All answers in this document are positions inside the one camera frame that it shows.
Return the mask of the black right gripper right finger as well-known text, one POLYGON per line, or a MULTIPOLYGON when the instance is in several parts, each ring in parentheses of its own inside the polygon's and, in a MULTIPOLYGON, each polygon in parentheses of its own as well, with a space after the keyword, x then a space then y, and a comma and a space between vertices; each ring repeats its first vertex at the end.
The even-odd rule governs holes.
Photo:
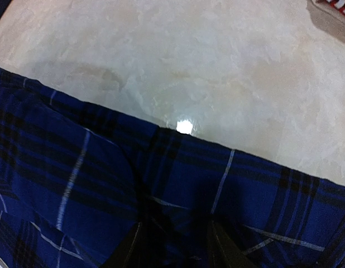
POLYGON ((228 236, 223 227, 215 222, 208 223, 207 248, 209 267, 213 268, 253 268, 250 261, 228 236))

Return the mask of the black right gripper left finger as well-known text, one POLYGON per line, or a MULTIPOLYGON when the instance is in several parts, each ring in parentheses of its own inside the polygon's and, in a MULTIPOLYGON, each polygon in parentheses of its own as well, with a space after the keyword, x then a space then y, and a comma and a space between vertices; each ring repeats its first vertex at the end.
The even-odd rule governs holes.
POLYGON ((143 223, 135 223, 102 267, 129 267, 136 260, 143 223))

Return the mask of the blue plaid garment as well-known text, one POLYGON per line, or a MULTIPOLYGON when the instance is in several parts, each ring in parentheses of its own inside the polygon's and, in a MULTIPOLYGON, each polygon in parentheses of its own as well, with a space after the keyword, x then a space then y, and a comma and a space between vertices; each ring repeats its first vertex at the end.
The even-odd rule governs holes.
POLYGON ((256 267, 345 267, 345 186, 162 128, 0 68, 0 258, 209 267, 208 223, 256 267))

